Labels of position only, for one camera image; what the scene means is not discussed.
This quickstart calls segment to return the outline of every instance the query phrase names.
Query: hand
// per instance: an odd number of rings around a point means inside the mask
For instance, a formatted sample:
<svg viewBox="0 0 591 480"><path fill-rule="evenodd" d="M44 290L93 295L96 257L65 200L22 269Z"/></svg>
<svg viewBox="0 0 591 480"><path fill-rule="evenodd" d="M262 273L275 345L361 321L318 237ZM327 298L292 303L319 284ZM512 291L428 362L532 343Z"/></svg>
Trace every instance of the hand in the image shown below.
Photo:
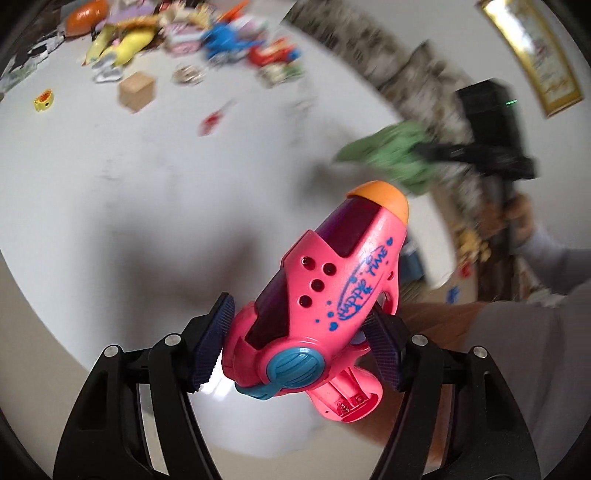
<svg viewBox="0 0 591 480"><path fill-rule="evenodd" d="M534 233L535 223L531 201L522 193L517 194L503 213L495 204L485 203L480 212L478 231L483 239L489 239L503 231L508 226L508 222L512 222L517 245L527 242Z"/></svg>
<svg viewBox="0 0 591 480"><path fill-rule="evenodd" d="M512 222L517 245L527 242L534 233L535 222L531 201L522 193L518 193L506 207L505 219Z"/></svg>

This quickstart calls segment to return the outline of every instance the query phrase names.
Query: pink toy gun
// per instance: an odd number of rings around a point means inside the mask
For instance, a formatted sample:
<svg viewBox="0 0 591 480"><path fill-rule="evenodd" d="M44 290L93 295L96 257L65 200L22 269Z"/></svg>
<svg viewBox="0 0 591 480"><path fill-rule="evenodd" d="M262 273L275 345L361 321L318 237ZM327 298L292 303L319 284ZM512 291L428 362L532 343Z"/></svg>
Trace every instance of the pink toy gun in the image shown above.
<svg viewBox="0 0 591 480"><path fill-rule="evenodd" d="M308 230L232 322L222 367L236 389L260 400L305 391L330 420L352 422L375 409L382 385L355 366L370 350L360 328L380 293L383 310L396 311L407 222L404 195L373 181Z"/></svg>

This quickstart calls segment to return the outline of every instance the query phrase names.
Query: cardboard box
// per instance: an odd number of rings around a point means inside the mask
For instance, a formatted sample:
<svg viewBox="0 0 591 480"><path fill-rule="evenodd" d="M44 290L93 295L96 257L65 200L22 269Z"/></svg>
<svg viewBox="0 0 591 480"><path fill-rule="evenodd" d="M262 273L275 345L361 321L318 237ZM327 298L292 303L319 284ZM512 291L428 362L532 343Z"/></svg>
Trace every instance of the cardboard box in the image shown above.
<svg viewBox="0 0 591 480"><path fill-rule="evenodd" d="M139 112L156 97L156 79L136 72L119 84L119 103Z"/></svg>

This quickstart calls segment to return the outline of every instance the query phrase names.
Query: green cloth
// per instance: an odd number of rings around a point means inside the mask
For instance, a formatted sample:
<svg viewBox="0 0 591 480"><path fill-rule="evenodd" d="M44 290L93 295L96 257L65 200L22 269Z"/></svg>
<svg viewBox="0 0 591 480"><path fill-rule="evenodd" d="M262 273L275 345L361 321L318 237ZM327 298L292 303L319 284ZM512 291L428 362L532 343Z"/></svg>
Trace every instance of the green cloth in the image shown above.
<svg viewBox="0 0 591 480"><path fill-rule="evenodd" d="M390 125L378 133L357 140L341 149L337 161L358 161L385 171L411 193L425 193L436 167L413 152L413 147L431 139L416 122Z"/></svg>

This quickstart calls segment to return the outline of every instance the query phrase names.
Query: picture frame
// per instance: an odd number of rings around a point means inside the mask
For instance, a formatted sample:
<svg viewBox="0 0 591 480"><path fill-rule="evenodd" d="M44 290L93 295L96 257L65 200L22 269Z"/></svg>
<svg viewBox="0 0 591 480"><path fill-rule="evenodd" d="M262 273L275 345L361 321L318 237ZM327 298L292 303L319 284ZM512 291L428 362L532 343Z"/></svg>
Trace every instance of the picture frame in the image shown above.
<svg viewBox="0 0 591 480"><path fill-rule="evenodd" d="M530 0L480 0L533 85L549 118L584 99L556 36Z"/></svg>

